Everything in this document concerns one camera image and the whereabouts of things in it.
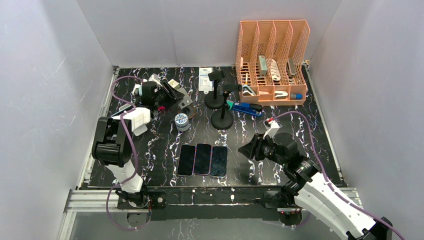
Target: black table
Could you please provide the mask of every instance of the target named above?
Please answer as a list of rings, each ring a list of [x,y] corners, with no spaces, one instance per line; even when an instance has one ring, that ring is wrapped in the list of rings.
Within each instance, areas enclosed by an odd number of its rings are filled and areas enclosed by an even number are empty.
[[[226,79],[224,83],[236,83],[236,71],[233,66],[215,67],[215,70],[224,70]],[[174,79],[181,83],[187,90],[193,105],[197,109],[196,116],[190,120],[190,129],[185,132],[178,132],[174,117],[178,113],[178,106],[175,104],[170,109],[160,111],[157,116],[147,125],[148,131],[141,136],[133,136],[134,144],[138,151],[139,169],[138,174],[145,178],[148,187],[276,187],[284,185],[288,179],[282,171],[282,167],[276,163],[264,161],[252,161],[246,159],[237,150],[247,144],[255,133],[264,133],[266,128],[260,123],[261,120],[277,116],[286,111],[298,111],[307,116],[315,141],[316,150],[323,161],[325,170],[332,182],[336,186],[343,186],[333,158],[330,144],[321,121],[317,103],[312,94],[305,67],[303,75],[308,85],[306,102],[303,106],[276,106],[264,107],[264,114],[261,117],[253,117],[237,111],[234,114],[234,124],[228,130],[216,130],[209,122],[211,114],[214,112],[204,104],[205,94],[198,91],[199,68],[121,68],[119,77],[136,76],[148,79],[151,74],[156,73],[161,80]],[[130,92],[134,84],[140,83],[132,78],[122,80],[115,87],[115,94],[126,100],[130,100]],[[230,100],[238,100],[238,93],[233,94]],[[112,98],[108,110],[108,115],[118,111],[122,105]],[[279,131],[290,133],[297,141],[299,149],[305,155],[315,159],[312,154],[311,142],[308,129],[303,120],[298,115],[282,117],[278,120],[282,127]],[[194,175],[192,177],[182,177],[177,175],[178,157],[182,145],[197,145],[206,143],[212,146],[228,147],[227,176],[223,179],[211,178],[210,176]],[[91,172],[89,188],[110,188],[115,183],[113,174],[94,162]]]

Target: blue stapler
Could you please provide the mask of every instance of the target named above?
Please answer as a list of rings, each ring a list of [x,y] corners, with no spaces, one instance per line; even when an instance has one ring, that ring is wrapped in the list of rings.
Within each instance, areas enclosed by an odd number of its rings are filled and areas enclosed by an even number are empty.
[[[245,114],[250,114],[256,117],[262,116],[262,105],[254,104],[254,103],[247,103],[247,102],[233,102],[230,100],[227,100],[226,103],[229,106],[228,110],[234,110],[239,111]]]

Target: small bottle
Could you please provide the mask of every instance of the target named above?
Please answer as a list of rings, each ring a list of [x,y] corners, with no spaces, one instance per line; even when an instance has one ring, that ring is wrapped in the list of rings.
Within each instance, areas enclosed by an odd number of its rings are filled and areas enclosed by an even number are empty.
[[[178,113],[175,118],[176,129],[180,132],[185,132],[190,127],[189,117],[185,113]]]

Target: white partition wall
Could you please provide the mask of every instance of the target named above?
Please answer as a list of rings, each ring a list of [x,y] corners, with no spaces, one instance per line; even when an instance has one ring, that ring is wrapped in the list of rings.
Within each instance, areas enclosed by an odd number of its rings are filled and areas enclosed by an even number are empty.
[[[0,1],[0,234],[58,236],[112,65],[75,0]]]
[[[423,10],[343,0],[310,62],[343,176],[406,239],[423,238]]]
[[[310,59],[341,0],[77,0],[113,65],[223,66],[239,21],[306,19]]]

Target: smartphone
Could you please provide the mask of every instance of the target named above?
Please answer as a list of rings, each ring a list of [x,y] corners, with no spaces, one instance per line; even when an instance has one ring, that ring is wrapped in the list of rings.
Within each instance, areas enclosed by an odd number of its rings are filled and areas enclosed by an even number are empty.
[[[196,147],[193,145],[182,145],[179,153],[178,169],[176,174],[183,177],[193,176],[195,165]]]
[[[228,148],[226,146],[214,146],[212,148],[211,177],[223,178],[227,175],[227,155]]]
[[[196,146],[196,156],[194,158],[194,174],[208,175],[211,170],[211,150],[209,144],[199,143]]]

